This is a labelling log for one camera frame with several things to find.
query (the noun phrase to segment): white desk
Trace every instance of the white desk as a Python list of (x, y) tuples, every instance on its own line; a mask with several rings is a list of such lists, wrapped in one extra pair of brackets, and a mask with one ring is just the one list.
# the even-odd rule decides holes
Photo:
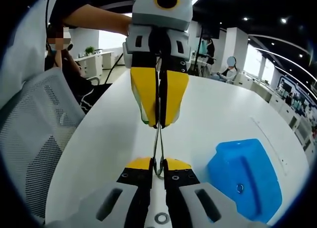
[[(152, 156), (155, 132), (140, 119), (127, 71), (97, 101), (66, 146), (50, 185), (46, 221), (65, 219), (77, 210), (81, 197), (106, 181), (116, 181), (129, 161)], [(269, 224), (288, 209), (309, 172), (301, 144), (268, 103), (254, 92), (215, 80), (190, 76), (179, 119), (162, 130), (162, 137), (165, 157), (190, 163), (201, 182), (206, 181), (205, 168), (218, 143), (258, 138), (274, 166), (283, 197)], [(157, 227), (154, 215), (168, 212), (163, 181), (153, 178), (145, 227)], [(160, 227), (171, 228), (171, 223)]]
[(106, 67), (111, 65), (111, 53), (113, 53), (113, 51), (102, 52), (100, 54), (94, 54), (91, 56), (77, 58), (75, 59), (75, 61), (83, 62), (82, 66), (86, 69), (85, 77), (87, 78), (95, 77), (95, 76), (99, 77), (103, 73), (103, 64), (105, 64)]

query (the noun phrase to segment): hand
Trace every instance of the hand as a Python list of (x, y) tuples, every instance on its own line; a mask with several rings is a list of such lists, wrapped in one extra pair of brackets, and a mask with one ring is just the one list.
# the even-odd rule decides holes
[(61, 51), (61, 56), (68, 58), (70, 56), (69, 51), (67, 49), (64, 49)]

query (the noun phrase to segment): black ceiling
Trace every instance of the black ceiling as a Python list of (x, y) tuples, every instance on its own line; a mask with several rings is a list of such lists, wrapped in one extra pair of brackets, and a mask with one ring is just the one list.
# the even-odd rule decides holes
[[(104, 6), (123, 1), (129, 0), (92, 0), (92, 4)], [(224, 29), (238, 27), (248, 34), (280, 38), (310, 52), (312, 42), (317, 42), (317, 36), (314, 34), (317, 32), (317, 25), (313, 24), (314, 22), (311, 20), (314, 18), (314, 5), (314, 0), (199, 0), (194, 5), (193, 10), (194, 20), (198, 22), (218, 22), (219, 27)], [(131, 5), (112, 9), (112, 11), (120, 13), (131, 12), (131, 10)], [(282, 17), (287, 19), (286, 24), (281, 23)], [(312, 75), (317, 75), (314, 61), (310, 64), (311, 59), (306, 52), (281, 41), (262, 37), (257, 37), (257, 39), (269, 51), (282, 55), (296, 62)], [(259, 47), (254, 41), (250, 41), (250, 44)], [(273, 61), (270, 55), (264, 54), (264, 56)], [(284, 59), (277, 58), (281, 63), (279, 65), (275, 62), (277, 66), (287, 70), (308, 87), (314, 81), (299, 67)]]

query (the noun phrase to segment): white floor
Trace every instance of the white floor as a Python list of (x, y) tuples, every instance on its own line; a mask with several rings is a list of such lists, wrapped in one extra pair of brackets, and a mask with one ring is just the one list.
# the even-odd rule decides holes
[[(127, 71), (128, 69), (122, 65), (122, 66), (117, 66), (113, 69), (112, 73), (110, 74), (110, 77), (107, 81), (107, 83), (113, 83), (115, 80), (117, 80), (121, 74), (123, 74), (125, 71)], [(110, 70), (103, 70), (103, 74), (100, 77), (100, 84), (104, 84), (108, 75), (109, 75)]]

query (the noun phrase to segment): window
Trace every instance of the window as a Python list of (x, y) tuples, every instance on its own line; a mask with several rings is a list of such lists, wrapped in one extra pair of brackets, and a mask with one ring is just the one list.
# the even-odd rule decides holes
[(121, 48), (127, 37), (118, 33), (109, 31), (99, 31), (99, 49)]
[(243, 70), (257, 78), (259, 76), (261, 60), (262, 54), (249, 44)]
[(267, 80), (268, 83), (271, 84), (273, 74), (274, 74), (274, 64), (271, 61), (269, 61), (268, 59), (266, 59), (262, 80), (263, 81)]

